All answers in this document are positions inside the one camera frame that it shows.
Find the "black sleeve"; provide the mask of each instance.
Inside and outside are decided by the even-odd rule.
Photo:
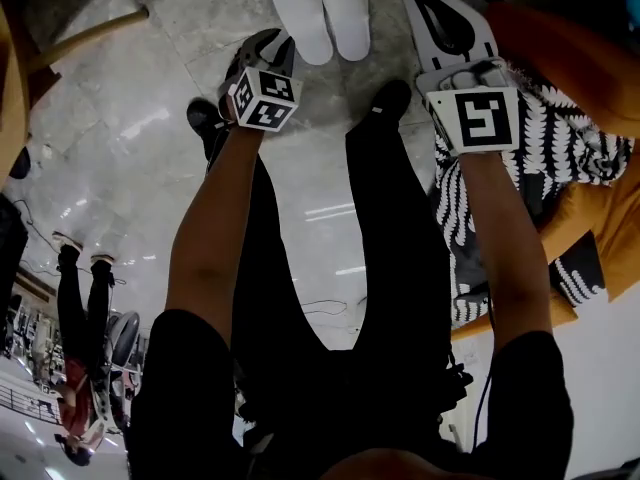
[[[142,388],[132,403],[126,438],[131,477],[238,477],[234,403],[226,343],[199,317],[165,311],[153,324]]]
[[[496,355],[491,369],[487,441],[473,454],[478,472],[497,479],[563,479],[573,411],[553,336],[520,336]]]

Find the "pair of white slippers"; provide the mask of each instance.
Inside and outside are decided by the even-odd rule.
[[[355,62],[371,48],[369,0],[273,0],[282,23],[308,64],[320,66],[333,57],[324,9],[338,52]]]

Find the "white device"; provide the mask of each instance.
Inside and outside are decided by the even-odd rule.
[[[238,124],[279,132],[300,105],[302,82],[247,67],[229,89]]]
[[[458,153],[511,151],[520,146],[515,87],[429,92],[427,100],[438,133]]]

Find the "red shirt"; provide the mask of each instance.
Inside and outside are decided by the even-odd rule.
[[[66,384],[76,392],[76,406],[71,407],[59,401],[60,419],[62,420],[62,426],[69,434],[81,437],[86,431],[87,421],[91,412],[91,386],[89,381],[85,380],[80,390],[78,390],[82,379],[87,375],[86,368],[82,362],[71,357],[65,357],[64,364],[67,375]]]

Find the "wooden chair leg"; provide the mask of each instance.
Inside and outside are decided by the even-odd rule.
[[[51,49],[42,52],[37,57],[31,59],[27,64],[27,74],[35,73],[42,68],[50,66],[51,64],[59,61],[65,55],[71,53],[73,50],[80,46],[99,39],[100,37],[107,34],[111,34],[112,32],[120,28],[128,27],[129,25],[133,25],[134,23],[144,21],[148,17],[149,11],[148,9],[144,8],[137,12],[127,14],[126,16],[121,16],[120,18],[109,20],[105,23],[80,32],[75,36],[65,39],[64,41],[61,41],[60,43],[52,46]]]

